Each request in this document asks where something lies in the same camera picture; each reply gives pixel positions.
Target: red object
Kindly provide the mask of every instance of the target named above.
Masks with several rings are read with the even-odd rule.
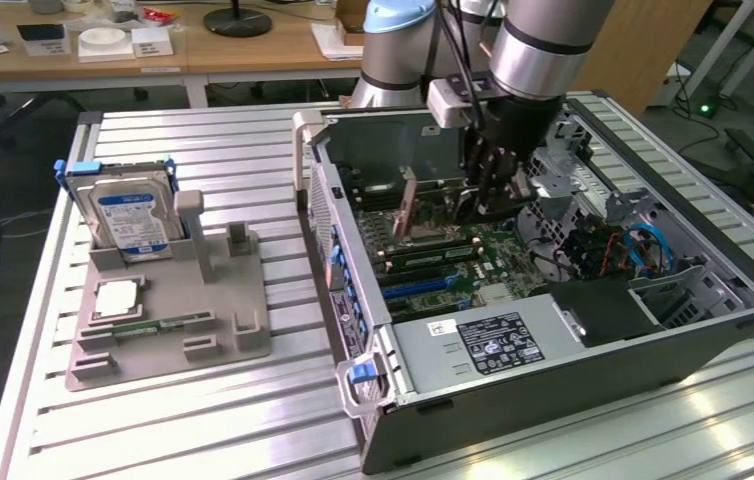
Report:
[[[601,260],[601,271],[599,272],[599,277],[604,275],[604,269],[607,268],[607,257],[611,254],[611,246],[613,245],[613,239],[617,236],[617,233],[611,233],[611,238],[607,239],[607,248],[604,249],[604,259]]]
[[[142,7],[142,19],[158,23],[160,25],[168,25],[177,18],[174,12],[166,12],[165,10],[157,10],[156,8]]]

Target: black lamp base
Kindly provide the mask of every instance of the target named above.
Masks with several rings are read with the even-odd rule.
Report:
[[[204,15],[206,29],[225,37],[256,37],[272,29],[272,19],[254,10],[240,10],[240,18],[233,18],[233,9],[222,8]]]

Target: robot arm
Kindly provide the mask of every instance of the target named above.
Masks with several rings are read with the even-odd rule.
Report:
[[[464,31],[470,70],[484,70],[488,57],[479,48],[483,21],[497,0],[452,0],[444,24],[437,21],[433,0],[372,0],[368,4],[361,77],[350,108],[420,105],[420,79],[456,73],[457,65],[446,46],[446,32],[460,38]],[[497,33],[505,8],[496,5],[485,29],[487,43]],[[461,27],[456,22],[461,18]]]
[[[507,215],[535,198],[539,185],[520,167],[560,111],[612,4],[511,0],[488,71],[432,82],[426,104],[440,126],[469,125],[461,167],[470,204],[456,206],[464,208],[457,217]]]

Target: hard drive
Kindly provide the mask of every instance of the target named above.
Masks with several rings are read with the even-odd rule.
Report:
[[[80,162],[62,180],[82,212],[94,248],[117,248],[128,263],[169,258],[185,238],[174,212],[174,166]]]

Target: sticker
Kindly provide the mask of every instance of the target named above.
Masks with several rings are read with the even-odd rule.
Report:
[[[457,248],[456,250],[449,250],[444,254],[444,258],[466,257],[472,253],[473,253],[473,247]]]
[[[137,43],[134,47],[138,48],[138,53],[142,55],[153,55],[160,53],[160,49],[157,48],[156,43]]]
[[[128,253],[153,253],[165,249],[168,238],[162,220],[153,216],[153,195],[117,195],[97,200],[114,243]]]
[[[141,73],[180,73],[180,67],[144,67]]]
[[[448,333],[456,333],[456,319],[449,318],[438,322],[429,322],[426,324],[429,329],[429,335],[437,337],[438,335],[446,335]]]
[[[156,327],[148,327],[148,328],[137,328],[136,330],[128,330],[125,332],[118,332],[114,334],[116,338],[124,338],[124,337],[142,337],[146,335],[156,335],[157,334],[157,329]]]
[[[410,267],[412,265],[420,265],[421,263],[440,262],[442,259],[444,257],[441,255],[436,257],[416,258],[414,260],[408,260],[405,262],[405,266]]]
[[[182,327],[184,323],[186,323],[185,320],[160,320],[160,328],[177,328],[177,327]]]
[[[458,335],[483,375],[545,359],[515,312],[458,325]]]

